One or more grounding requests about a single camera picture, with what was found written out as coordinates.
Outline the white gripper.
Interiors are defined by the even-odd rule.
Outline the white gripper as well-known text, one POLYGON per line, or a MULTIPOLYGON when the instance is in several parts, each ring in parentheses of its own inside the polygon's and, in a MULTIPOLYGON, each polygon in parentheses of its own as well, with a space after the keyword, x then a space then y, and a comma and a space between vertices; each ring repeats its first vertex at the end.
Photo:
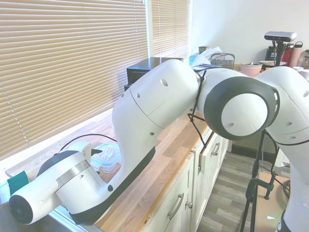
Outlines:
POLYGON ((68 150, 74 150, 81 152, 85 159, 88 162, 91 162, 91 155, 99 154, 102 152, 102 150, 99 149, 93 149, 93 144, 91 142, 78 142, 73 145, 71 145, 68 150))

